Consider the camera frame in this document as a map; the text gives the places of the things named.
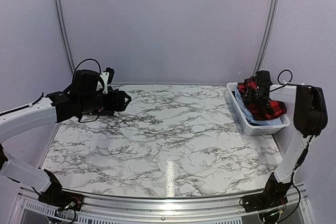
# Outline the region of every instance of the red and black checkered cloth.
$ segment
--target red and black checkered cloth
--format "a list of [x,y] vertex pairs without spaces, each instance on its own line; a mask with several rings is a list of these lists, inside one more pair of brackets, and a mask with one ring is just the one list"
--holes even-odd
[[257,89],[255,78],[246,79],[244,83],[238,83],[239,93],[244,101],[246,108],[252,113],[257,121],[272,120],[278,118],[282,114],[286,114],[287,108],[283,102],[269,100],[267,105],[255,105],[253,103],[246,104],[245,97],[248,92],[254,92]]

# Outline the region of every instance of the white plastic basket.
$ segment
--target white plastic basket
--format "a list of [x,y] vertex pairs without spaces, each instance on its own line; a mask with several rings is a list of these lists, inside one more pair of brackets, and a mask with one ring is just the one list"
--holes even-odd
[[261,126],[253,126],[249,124],[235,98],[232,91],[236,90],[236,87],[238,85],[238,82],[230,82],[226,85],[228,91],[229,91],[229,98],[230,98],[230,104],[233,108],[233,111],[235,112],[240,127],[243,130],[244,134],[247,136],[257,136],[257,135],[267,135],[267,134],[274,134],[281,130],[284,127],[288,127],[290,124],[290,121],[286,114],[281,115],[280,119],[282,124],[281,125],[261,125]]

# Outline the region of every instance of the gray marble vein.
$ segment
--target gray marble vein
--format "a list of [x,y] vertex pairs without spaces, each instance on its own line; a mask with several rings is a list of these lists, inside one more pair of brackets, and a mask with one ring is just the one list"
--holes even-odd
[[262,188],[281,162],[272,136],[244,136],[222,86],[120,86],[126,111],[64,122],[44,161],[63,186],[135,197]]

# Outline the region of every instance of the clothing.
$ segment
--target clothing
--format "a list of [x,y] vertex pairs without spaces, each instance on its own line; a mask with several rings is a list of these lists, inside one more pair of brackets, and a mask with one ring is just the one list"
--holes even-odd
[[252,113],[244,106],[242,96],[239,93],[238,87],[236,87],[235,97],[238,102],[238,105],[242,109],[242,112],[247,120],[252,125],[281,125],[282,121],[280,118],[275,118],[273,120],[257,121],[254,119]]
[[269,100],[267,105],[258,105],[244,101],[248,97],[249,92],[255,92],[257,88],[255,79],[246,79],[244,83],[238,83],[238,91],[241,95],[244,105],[251,112],[253,118],[257,121],[272,120],[278,118],[287,112],[287,108],[283,102]]

